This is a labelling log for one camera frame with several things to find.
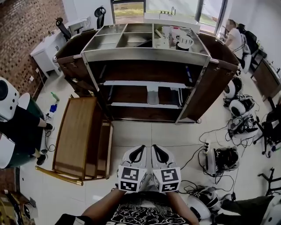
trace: wooden cabinet panel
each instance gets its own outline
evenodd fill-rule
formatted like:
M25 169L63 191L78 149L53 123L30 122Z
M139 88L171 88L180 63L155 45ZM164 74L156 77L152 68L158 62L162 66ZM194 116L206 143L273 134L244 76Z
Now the wooden cabinet panel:
M189 118L194 121L200 119L223 92L234 74L234 71L222 67L221 62L209 63L181 119Z
M254 72L254 77L258 83L258 88L262 95L264 95L266 98L274 97L276 95L275 90L278 90L279 84L264 61L260 63Z

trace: window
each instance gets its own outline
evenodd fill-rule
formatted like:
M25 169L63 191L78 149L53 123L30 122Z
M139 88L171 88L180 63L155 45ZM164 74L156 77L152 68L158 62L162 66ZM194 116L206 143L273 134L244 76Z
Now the window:
M145 0L112 0L112 13L116 24L143 23Z
M146 11L160 13L161 11L172 11L176 9L176 15L194 19L196 16L198 0L146 0Z
M196 20L201 31L216 35L221 27L227 0L111 0L114 23L142 23L144 13L161 11L178 19Z
M202 10L199 13L201 30L216 34L224 16L226 0L203 0L201 4Z

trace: person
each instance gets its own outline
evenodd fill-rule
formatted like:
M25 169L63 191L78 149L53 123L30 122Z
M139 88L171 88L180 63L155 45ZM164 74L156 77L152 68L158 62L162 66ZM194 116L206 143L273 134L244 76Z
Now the person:
M215 223L223 225L280 225L281 224L281 197L260 196L254 199L232 201L231 194L221 201L224 210L240 215L215 215Z
M44 163L46 156L30 145L29 138L26 135L27 127L43 127L45 130L53 129L51 124L17 105L13 118L7 122L0 122L0 133L11 139L16 145L20 145L21 149L29 155L35 156L37 165L40 166Z
M113 189L81 216L63 214L56 225L199 225L197 217L176 192L126 194Z
M245 39L241 35L239 29L236 28L235 21L229 19L226 25L226 30L229 32L227 40L225 42L226 46L234 53L238 61L240 62L242 68L245 67L245 62L243 60L243 49L245 46Z

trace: brick wall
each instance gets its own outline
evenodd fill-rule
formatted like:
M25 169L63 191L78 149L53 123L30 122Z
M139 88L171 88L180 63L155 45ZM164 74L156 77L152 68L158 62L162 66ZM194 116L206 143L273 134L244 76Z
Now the brick wall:
M42 88L35 72L37 64L29 54L41 42L43 32L47 35L56 29L57 17L67 22L62 0L6 0L0 4L0 76L20 94L36 96Z

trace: white wall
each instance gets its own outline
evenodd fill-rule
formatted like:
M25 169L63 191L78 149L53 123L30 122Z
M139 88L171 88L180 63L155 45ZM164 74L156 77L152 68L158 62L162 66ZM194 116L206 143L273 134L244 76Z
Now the white wall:
M113 24L110 0L74 0L74 4L78 18L91 17L91 27L97 28L97 18L94 16L94 12L100 6L103 6L106 9L104 25Z
M258 0L235 0L233 1L229 19L237 23L242 23L248 29L248 26L255 13Z
M62 0L68 22L78 19L73 0Z
M249 30L260 40L274 68L281 67L281 1L259 0Z

